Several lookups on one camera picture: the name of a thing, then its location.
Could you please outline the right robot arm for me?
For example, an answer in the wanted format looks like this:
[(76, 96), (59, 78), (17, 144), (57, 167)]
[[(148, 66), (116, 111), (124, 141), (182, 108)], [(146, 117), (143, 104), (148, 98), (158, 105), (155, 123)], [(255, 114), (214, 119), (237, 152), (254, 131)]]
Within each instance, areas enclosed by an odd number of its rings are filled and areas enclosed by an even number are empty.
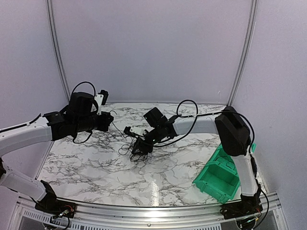
[(158, 108), (144, 116), (151, 131), (138, 127), (126, 127), (125, 133), (135, 137), (132, 156), (147, 157), (154, 148), (165, 147), (177, 137), (188, 134), (210, 133), (219, 135), (221, 145), (193, 183), (222, 204), (225, 219), (261, 212), (261, 185), (257, 180), (257, 165), (253, 157), (254, 131), (249, 121), (236, 110), (227, 106), (224, 110), (202, 115), (170, 118)]

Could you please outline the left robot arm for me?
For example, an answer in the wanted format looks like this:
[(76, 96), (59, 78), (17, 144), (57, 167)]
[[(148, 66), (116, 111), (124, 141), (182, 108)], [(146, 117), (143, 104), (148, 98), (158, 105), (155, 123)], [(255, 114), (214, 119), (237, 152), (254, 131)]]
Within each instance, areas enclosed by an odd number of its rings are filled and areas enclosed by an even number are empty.
[[(41, 142), (56, 141), (81, 132), (92, 135), (94, 130), (107, 132), (114, 118), (102, 107), (106, 104), (108, 91), (89, 94), (72, 91), (69, 103), (59, 112), (38, 115), (34, 120), (1, 129), (0, 155)], [(29, 196), (36, 202), (36, 209), (57, 213), (65, 207), (73, 208), (58, 200), (49, 183), (38, 181), (13, 170), (3, 161), (0, 163), (0, 184), (12, 191)]]

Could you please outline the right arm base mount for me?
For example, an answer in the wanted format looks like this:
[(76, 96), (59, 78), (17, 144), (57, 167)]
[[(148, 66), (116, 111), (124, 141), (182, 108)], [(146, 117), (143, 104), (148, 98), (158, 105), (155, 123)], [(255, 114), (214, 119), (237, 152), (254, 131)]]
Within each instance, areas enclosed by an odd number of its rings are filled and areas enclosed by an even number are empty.
[(241, 200), (221, 205), (220, 214), (223, 215), (224, 219), (232, 219), (262, 211), (263, 207), (260, 201), (260, 195), (255, 194), (254, 196), (241, 195)]

